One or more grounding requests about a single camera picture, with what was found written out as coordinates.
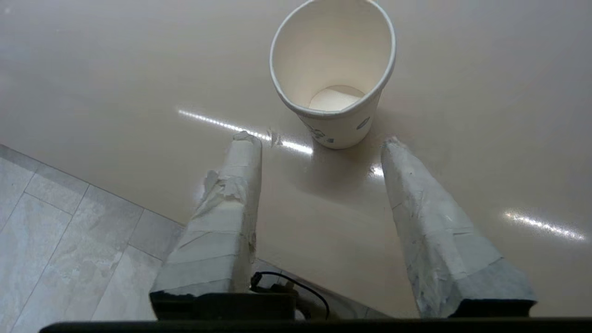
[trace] white paper cup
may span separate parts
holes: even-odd
[[[329,148],[360,142],[395,64],[395,31],[370,0],[310,0],[279,26],[269,67],[281,100]]]

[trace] cup rim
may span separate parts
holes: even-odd
[[[384,86],[386,86],[388,80],[390,79],[390,76],[392,74],[392,70],[394,68],[395,65],[395,54],[396,54],[396,50],[397,50],[397,45],[396,45],[396,37],[395,37],[395,29],[392,26],[392,22],[391,19],[388,17],[388,14],[384,11],[384,9],[382,9],[382,7],[380,7],[376,2],[374,2],[373,0],[366,0],[367,3],[373,5],[376,9],[378,9],[378,11],[382,14],[385,22],[387,23],[388,29],[391,33],[391,54],[388,58],[388,65],[387,68],[384,71],[384,74],[382,75],[382,78],[380,78],[380,80],[378,81],[378,83],[374,86],[374,88],[372,90],[370,90],[369,93],[365,94],[364,97],[360,98],[359,100],[357,100],[357,102],[353,103],[352,105],[342,109],[342,110],[338,110],[338,111],[321,111],[321,110],[315,110],[312,108],[307,108],[307,107],[302,107],[300,105],[296,105],[294,103],[292,103],[292,101],[289,100],[289,98],[286,96],[286,94],[284,94],[284,91],[282,90],[281,86],[279,85],[278,79],[275,77],[275,71],[274,71],[274,50],[275,50],[275,43],[278,39],[278,36],[280,34],[280,32],[282,31],[282,29],[284,28],[284,25],[286,24],[286,22],[288,22],[288,20],[290,20],[292,18],[292,16],[298,12],[299,10],[301,10],[302,8],[306,7],[307,5],[309,5],[310,3],[314,2],[314,1],[323,1],[323,0],[308,0],[307,2],[303,3],[302,5],[298,6],[298,8],[296,8],[295,10],[293,10],[282,22],[282,24],[279,26],[278,31],[275,32],[275,36],[273,41],[271,42],[271,49],[269,51],[269,71],[271,72],[271,79],[274,82],[274,86],[275,89],[278,91],[279,97],[281,98],[281,100],[294,112],[296,112],[298,115],[306,117],[306,118],[313,118],[313,119],[334,119],[334,118],[341,118],[343,116],[352,114],[355,112],[356,108],[358,108],[360,105],[367,103],[371,98],[373,98],[378,92],[380,92],[380,90],[382,90],[384,88]]]

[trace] glossy table surface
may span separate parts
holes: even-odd
[[[272,85],[296,1],[0,2],[0,143],[181,224],[240,129],[264,142],[258,256],[417,316],[379,167],[397,135],[539,296],[592,315],[588,1],[379,1],[394,73],[369,135],[315,144]]]

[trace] gray tile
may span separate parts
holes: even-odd
[[[380,311],[368,308],[368,312],[366,313],[366,319],[392,319],[392,317],[387,316]]]
[[[177,223],[144,209],[131,236],[130,245],[160,260],[165,260],[175,246],[183,228]]]
[[[156,320],[149,293],[161,265],[162,261],[128,246],[92,320]]]
[[[13,332],[90,320],[142,210],[90,186]]]
[[[88,184],[48,165],[41,164],[25,192],[74,214]]]
[[[366,315],[368,308],[358,302],[316,286],[286,271],[282,271],[282,274],[295,279],[321,294],[329,304],[331,319],[362,319]],[[286,284],[288,281],[284,278],[279,278],[279,282]],[[317,296],[297,285],[294,285],[294,290],[298,292],[299,298],[304,300],[304,305],[310,310],[313,319],[325,318],[325,307]]]
[[[28,194],[0,232],[0,332],[10,332],[72,216]]]
[[[276,272],[276,273],[282,272],[282,270],[267,263],[266,261],[263,261],[261,259],[255,259],[255,262],[251,266],[251,276],[255,272],[261,272],[261,271]],[[270,288],[271,286],[274,285],[274,283],[277,283],[278,280],[279,280],[279,276],[264,275],[261,278],[261,281],[259,281],[258,286],[261,288]]]
[[[0,229],[38,166],[34,159],[0,145]]]

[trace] black cable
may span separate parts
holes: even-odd
[[[285,276],[281,273],[276,273],[276,272],[257,272],[253,275],[252,280],[257,276],[257,275],[275,275],[275,276],[279,276],[279,277],[283,277],[286,280],[308,290],[309,292],[313,293],[315,296],[317,296],[321,301],[323,301],[323,304],[325,304],[325,320],[327,320],[329,318],[329,303],[327,303],[327,301],[325,300],[325,298],[323,296],[321,296],[321,294],[315,292],[313,289],[311,289],[310,287],[307,287],[305,285],[303,285],[302,283],[294,280],[293,278],[289,277],[289,276]]]

